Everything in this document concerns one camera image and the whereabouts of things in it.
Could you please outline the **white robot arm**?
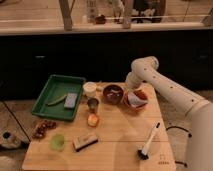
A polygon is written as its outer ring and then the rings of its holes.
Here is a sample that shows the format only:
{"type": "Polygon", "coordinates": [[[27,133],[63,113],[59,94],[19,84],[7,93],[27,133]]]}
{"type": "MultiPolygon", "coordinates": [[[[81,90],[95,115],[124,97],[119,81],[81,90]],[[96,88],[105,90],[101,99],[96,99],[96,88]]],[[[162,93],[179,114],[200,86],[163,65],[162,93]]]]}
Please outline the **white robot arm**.
{"type": "Polygon", "coordinates": [[[138,89],[143,81],[154,87],[191,121],[192,137],[187,141],[185,171],[213,171],[213,102],[161,75],[155,56],[135,59],[126,77],[128,89],[138,89]]]}

